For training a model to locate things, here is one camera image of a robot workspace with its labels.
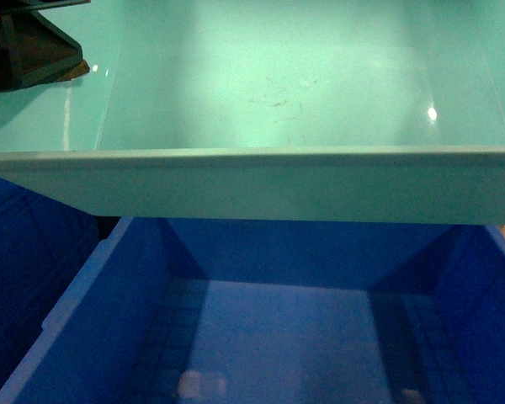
tray bottom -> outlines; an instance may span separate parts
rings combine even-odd
[[[432,299],[174,279],[121,403],[475,403]]]

black object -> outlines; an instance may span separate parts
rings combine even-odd
[[[0,15],[90,3],[90,0],[0,0]]]
[[[82,47],[33,10],[88,1],[0,1],[0,92],[54,82],[82,64]]]

blue crate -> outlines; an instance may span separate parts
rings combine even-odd
[[[0,179],[0,385],[97,243],[92,216]]]
[[[410,270],[415,285],[392,286]],[[480,226],[122,219],[43,328],[0,404],[505,403],[505,242]]]

green plastic surface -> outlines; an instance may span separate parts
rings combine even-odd
[[[505,223],[505,0],[45,16],[92,71],[0,94],[1,177],[100,215]]]

blue plastic surface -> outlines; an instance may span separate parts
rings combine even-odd
[[[97,242],[92,216],[0,179],[0,387]]]
[[[416,287],[382,282],[402,268]],[[493,228],[122,219],[0,392],[0,404],[425,399],[505,403]]]
[[[188,269],[212,280],[355,290],[381,288],[397,276],[404,263],[451,227],[304,221],[167,222],[173,233],[163,224],[163,235],[177,237],[187,248],[186,258],[171,262],[178,276]],[[434,282],[427,276],[429,270],[420,268],[419,279],[425,290]],[[401,293],[411,291],[402,282],[390,287],[391,291],[399,288]]]
[[[435,300],[482,404],[505,403],[505,239],[476,227]]]
[[[152,221],[99,244],[0,391],[0,403],[116,402],[166,279]]]

